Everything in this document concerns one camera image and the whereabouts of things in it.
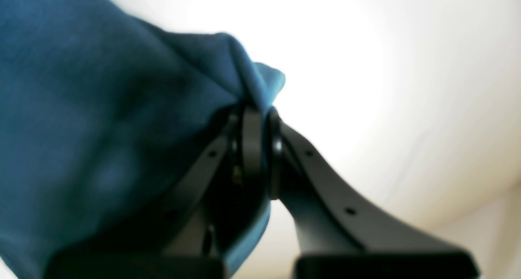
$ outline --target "black plastic arm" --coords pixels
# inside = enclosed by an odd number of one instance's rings
[[[303,136],[271,112],[282,146],[280,199],[292,214],[302,257],[294,275],[317,278],[478,276],[466,251],[404,224],[351,188]]]
[[[57,253],[46,279],[229,278],[262,236],[262,120],[237,107],[184,177],[142,210]]]

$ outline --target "blue fabric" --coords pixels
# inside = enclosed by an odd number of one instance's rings
[[[216,112],[266,113],[284,80],[227,34],[166,33],[109,0],[0,0],[0,255],[40,278],[177,181]]]

